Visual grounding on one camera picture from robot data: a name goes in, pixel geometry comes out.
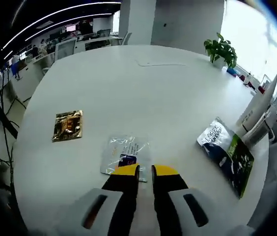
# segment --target office desk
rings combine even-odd
[[[152,164],[174,167],[189,187],[231,214],[229,227],[247,224],[265,181],[268,136],[251,151],[255,162],[242,199],[196,139],[217,116],[233,127],[251,98],[239,79],[185,50],[115,46],[56,61],[32,96],[14,145],[25,223],[47,228],[69,204],[102,187],[108,179],[99,171],[103,147],[110,135],[125,134],[146,137]],[[52,143],[55,115],[73,110],[83,111],[83,137]],[[153,201],[152,181],[141,186]]]
[[[94,38],[94,39],[90,39],[90,40],[86,40],[86,41],[79,41],[75,44],[74,53],[84,52],[85,45],[88,43],[94,43],[94,42],[105,41],[105,40],[110,40],[111,45],[116,46],[116,45],[120,45],[119,40],[122,40],[122,38],[109,36],[109,37]]]

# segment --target window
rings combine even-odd
[[[112,32],[119,32],[120,11],[117,11],[113,15],[112,20]]]
[[[235,48],[239,67],[251,72],[259,82],[264,75],[274,79],[277,74],[277,28],[261,12],[242,2],[228,0],[221,34]]]
[[[23,60],[23,59],[25,59],[25,57],[26,57],[26,52],[27,51],[25,51],[25,52],[23,52],[23,53],[21,53],[19,56],[20,56],[20,60]]]

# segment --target white chair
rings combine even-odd
[[[77,38],[71,38],[64,42],[57,43],[55,45],[55,61],[73,55],[76,41]],[[49,67],[43,68],[42,73],[45,75],[49,69]]]
[[[129,38],[132,33],[127,32],[121,42],[121,45],[128,45]]]

